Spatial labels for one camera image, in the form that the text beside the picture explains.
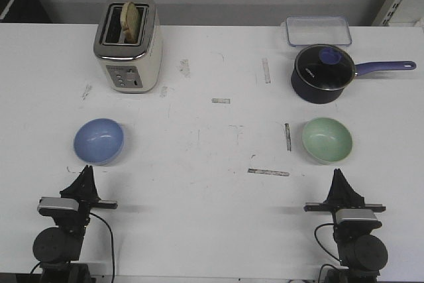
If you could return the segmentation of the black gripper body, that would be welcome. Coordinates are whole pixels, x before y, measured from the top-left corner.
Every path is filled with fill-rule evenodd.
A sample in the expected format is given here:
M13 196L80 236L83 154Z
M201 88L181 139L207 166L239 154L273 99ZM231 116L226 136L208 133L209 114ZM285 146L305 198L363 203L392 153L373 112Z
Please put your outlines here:
M118 203L113 200L100 199L99 197L83 199L75 196L60 196L61 199L72 199L78 203L78 218L88 219L93 208L99 209L117 209Z
M369 209L374 213L383 213L386 211L386 206L380 203L342 203L342 202L306 202L303 206L305 212L329 212L335 213L340 209Z

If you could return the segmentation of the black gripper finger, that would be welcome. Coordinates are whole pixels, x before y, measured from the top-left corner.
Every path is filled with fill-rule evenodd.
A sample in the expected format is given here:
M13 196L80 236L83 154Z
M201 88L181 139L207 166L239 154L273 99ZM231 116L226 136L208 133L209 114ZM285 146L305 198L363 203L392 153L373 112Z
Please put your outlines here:
M71 185L62 190L62 197L72 199L99 199L94 181L93 166L86 165Z
M347 182L340 168L334 169L331 187L325 202L363 202L364 198L356 193Z

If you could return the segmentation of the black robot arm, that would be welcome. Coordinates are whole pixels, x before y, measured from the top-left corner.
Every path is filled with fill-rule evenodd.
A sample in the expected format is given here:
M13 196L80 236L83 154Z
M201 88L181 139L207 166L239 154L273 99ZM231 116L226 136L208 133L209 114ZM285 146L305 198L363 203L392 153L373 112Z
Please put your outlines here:
M385 244L372 231L382 226L375 216L386 206L366 203L364 197L356 193L347 182L341 169L333 172L331 187L325 201L306 203L304 211L328 212L331 223L324 223L314 230L318 245L340 266L323 264L319 270L318 282L376 282L380 270L387 265L388 250ZM330 253L317 236L320 228L331 226L338 255Z
M93 167L87 165L79 176L60 191L58 197L42 197L37 212L53 218L55 226L41 231L32 245L37 266L42 269L40 282L96 282L86 263L79 263L86 228L92 217L102 221L111 240L111 281L115 280L115 248L111 226L93 213L97 209L117 209L116 201L102 200L95 186Z

